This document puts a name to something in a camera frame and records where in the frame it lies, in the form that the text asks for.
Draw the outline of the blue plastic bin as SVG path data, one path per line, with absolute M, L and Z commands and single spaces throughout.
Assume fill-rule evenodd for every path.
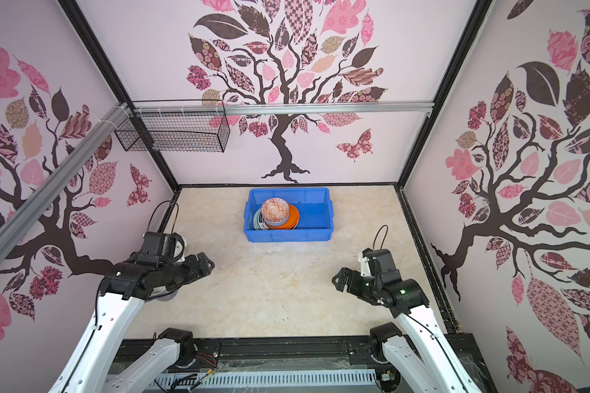
M 252 219 L 273 197 L 294 205 L 300 213 L 295 229 L 255 230 Z M 254 188 L 244 211 L 244 234 L 249 242 L 326 242 L 334 232 L 334 207 L 328 188 Z

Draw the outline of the white plate green rim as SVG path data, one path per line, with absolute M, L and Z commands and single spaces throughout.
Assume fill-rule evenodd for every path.
M 253 216 L 252 219 L 252 223 L 253 223 L 253 227 L 255 230 L 267 230 L 268 227 L 264 221 L 264 218 L 262 216 L 262 210 L 258 209 L 256 211 L 256 213 Z

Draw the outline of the orange plate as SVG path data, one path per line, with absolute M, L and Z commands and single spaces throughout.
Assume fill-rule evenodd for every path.
M 265 220 L 265 223 L 269 227 L 269 229 L 276 229 L 276 230 L 290 230 L 295 229 L 300 220 L 300 213 L 299 210 L 294 206 L 289 206 L 289 217 L 288 219 L 280 226 L 273 225 L 269 221 Z

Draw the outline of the red patterned bowl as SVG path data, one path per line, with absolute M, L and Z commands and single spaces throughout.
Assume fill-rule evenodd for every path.
M 262 216 L 271 221 L 280 221 L 289 217 L 289 204 L 282 198 L 273 197 L 266 200 L 261 210 Z

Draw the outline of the cream mug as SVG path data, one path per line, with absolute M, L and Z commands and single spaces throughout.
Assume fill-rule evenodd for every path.
M 175 262 L 182 260 L 185 257 L 186 242 L 179 234 L 174 234 L 175 244 Z

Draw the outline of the lavender grey bowl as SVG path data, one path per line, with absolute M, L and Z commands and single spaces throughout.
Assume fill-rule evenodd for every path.
M 262 216 L 261 223 L 265 224 L 267 227 L 279 228 L 288 223 L 288 218 L 282 219 L 280 221 L 271 221 Z

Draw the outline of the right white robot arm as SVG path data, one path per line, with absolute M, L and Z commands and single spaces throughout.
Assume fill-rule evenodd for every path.
M 401 276 L 391 252 L 367 248 L 358 261 L 359 270 L 342 268 L 331 282 L 337 291 L 383 306 L 393 316 L 370 330 L 373 359 L 393 365 L 414 392 L 479 392 L 421 286 Z

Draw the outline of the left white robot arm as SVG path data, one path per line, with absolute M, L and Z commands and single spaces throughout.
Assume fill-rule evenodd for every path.
M 198 354 L 193 334 L 168 328 L 128 368 L 108 378 L 142 307 L 206 278 L 214 268 L 204 253 L 185 255 L 185 240 L 179 234 L 146 232 L 140 250 L 114 265 L 99 284 L 88 327 L 50 390 L 142 392 L 170 366 L 192 365 Z

